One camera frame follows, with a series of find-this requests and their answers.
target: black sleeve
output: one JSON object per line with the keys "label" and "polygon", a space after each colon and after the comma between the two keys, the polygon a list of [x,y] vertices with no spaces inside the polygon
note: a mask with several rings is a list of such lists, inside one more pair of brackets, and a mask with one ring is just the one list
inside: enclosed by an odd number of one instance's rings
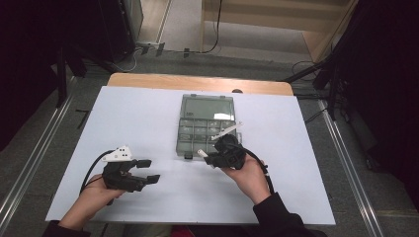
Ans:
{"label": "black sleeve", "polygon": [[278,193],[255,205],[253,211],[259,220],[260,236],[326,237],[323,232],[306,229],[299,215],[287,211]]}
{"label": "black sleeve", "polygon": [[77,231],[64,228],[58,225],[58,220],[52,220],[46,227],[42,237],[89,237],[90,233],[86,231]]}

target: white object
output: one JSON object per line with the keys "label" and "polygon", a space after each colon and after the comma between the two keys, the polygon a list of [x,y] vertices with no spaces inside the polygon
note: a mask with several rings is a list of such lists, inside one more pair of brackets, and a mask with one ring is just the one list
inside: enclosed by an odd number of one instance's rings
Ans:
{"label": "white object", "polygon": [[203,151],[202,149],[199,149],[199,150],[198,150],[198,154],[199,154],[202,158],[209,157],[209,156],[207,155],[207,153],[206,153],[205,151]]}
{"label": "white object", "polygon": [[131,161],[132,153],[130,152],[129,147],[122,146],[117,148],[114,152],[102,157],[104,162],[121,162],[121,161]]}
{"label": "white object", "polygon": [[[253,202],[233,180],[202,160],[177,156],[184,94],[219,96],[219,92],[103,87],[46,220],[62,218],[77,200],[83,178],[96,157],[123,142],[138,159],[152,161],[149,168],[133,169],[132,174],[161,175],[159,182],[141,192],[122,195],[99,211],[94,221],[257,223]],[[242,145],[269,164],[275,191],[288,211],[298,213],[306,224],[335,224],[296,98],[223,95],[234,98],[236,120],[246,123],[240,127]],[[102,171],[98,164],[92,175]]]}
{"label": "white object", "polygon": [[217,135],[215,135],[215,136],[212,136],[210,139],[211,139],[211,140],[216,140],[216,139],[218,139],[218,138],[220,138],[220,137],[222,137],[222,136],[224,136],[224,135],[228,134],[229,132],[231,132],[232,130],[234,130],[234,129],[236,129],[237,127],[241,126],[242,124],[243,124],[243,122],[241,122],[241,121],[240,121],[238,124],[233,125],[233,126],[230,126],[230,127],[226,128],[226,129],[224,129],[224,130],[223,130],[223,131],[221,131],[219,134],[217,134]]}

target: person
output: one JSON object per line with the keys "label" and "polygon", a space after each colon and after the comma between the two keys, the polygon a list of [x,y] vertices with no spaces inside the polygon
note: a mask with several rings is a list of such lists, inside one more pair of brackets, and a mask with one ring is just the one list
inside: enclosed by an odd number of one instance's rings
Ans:
{"label": "person", "polygon": [[[278,193],[271,195],[265,175],[259,163],[246,155],[245,163],[240,170],[221,168],[238,188],[255,204],[253,211],[259,221],[256,236],[270,237],[327,237],[321,231],[309,230],[295,213],[289,213]],[[104,207],[110,200],[118,198],[124,191],[108,190],[100,175],[81,193],[60,220],[51,221],[42,237],[87,237],[89,232],[83,231],[83,226]]]}

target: wrist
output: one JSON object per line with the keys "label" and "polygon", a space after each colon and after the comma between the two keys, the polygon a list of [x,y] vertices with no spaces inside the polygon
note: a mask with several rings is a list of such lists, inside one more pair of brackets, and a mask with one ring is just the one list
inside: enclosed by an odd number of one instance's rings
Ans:
{"label": "wrist", "polygon": [[77,211],[71,208],[68,212],[62,217],[58,225],[67,229],[80,231],[83,229],[84,225],[90,220],[91,216],[87,216],[83,211]]}
{"label": "wrist", "polygon": [[252,199],[253,203],[255,205],[257,205],[260,202],[262,202],[263,200],[265,200],[266,198],[268,198],[270,195],[271,195],[271,193],[266,192],[266,191],[262,191],[260,193],[257,193],[256,195],[252,196],[251,199]]}

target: hand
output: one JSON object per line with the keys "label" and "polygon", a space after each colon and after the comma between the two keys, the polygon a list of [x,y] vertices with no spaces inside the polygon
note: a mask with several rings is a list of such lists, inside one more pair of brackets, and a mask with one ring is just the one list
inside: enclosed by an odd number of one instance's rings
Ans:
{"label": "hand", "polygon": [[255,205],[271,195],[259,163],[248,154],[240,170],[231,168],[221,168],[221,170],[236,182],[238,188],[250,197]]}
{"label": "hand", "polygon": [[81,230],[96,212],[102,209],[109,201],[118,198],[125,191],[108,190],[101,175],[93,176],[89,184],[81,193],[77,201],[62,217],[58,225],[67,229]]}

